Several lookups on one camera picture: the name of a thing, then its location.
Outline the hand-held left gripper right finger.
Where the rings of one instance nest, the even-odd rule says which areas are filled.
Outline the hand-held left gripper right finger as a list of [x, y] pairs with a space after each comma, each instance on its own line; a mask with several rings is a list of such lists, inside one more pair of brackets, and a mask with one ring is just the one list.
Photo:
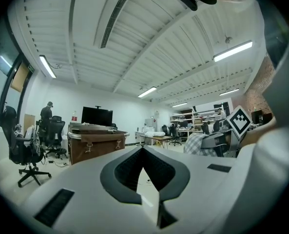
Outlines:
[[156, 156], [181, 162], [190, 171], [190, 180], [181, 194], [164, 202], [176, 222], [161, 229], [148, 222], [144, 234], [203, 234], [216, 219], [225, 219], [239, 197], [248, 175], [255, 145], [244, 147], [237, 158], [197, 156], [168, 149], [144, 148]]

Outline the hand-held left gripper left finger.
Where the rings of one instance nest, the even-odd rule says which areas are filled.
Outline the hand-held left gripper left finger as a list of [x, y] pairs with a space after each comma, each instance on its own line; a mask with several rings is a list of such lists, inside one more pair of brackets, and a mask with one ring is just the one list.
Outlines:
[[158, 191], [145, 170], [135, 178], [141, 205], [117, 201], [100, 182], [105, 164], [129, 151], [130, 147], [70, 166], [25, 200], [25, 214], [35, 217], [58, 191], [66, 189], [74, 194], [52, 225], [55, 233], [156, 234]]

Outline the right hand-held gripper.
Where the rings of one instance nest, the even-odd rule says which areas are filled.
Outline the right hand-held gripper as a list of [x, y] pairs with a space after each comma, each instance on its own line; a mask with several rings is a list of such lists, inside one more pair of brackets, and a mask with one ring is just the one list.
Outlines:
[[218, 157], [236, 157], [240, 143], [245, 137], [252, 119], [242, 106], [224, 120], [219, 121], [218, 131], [202, 139], [201, 149], [214, 149]]

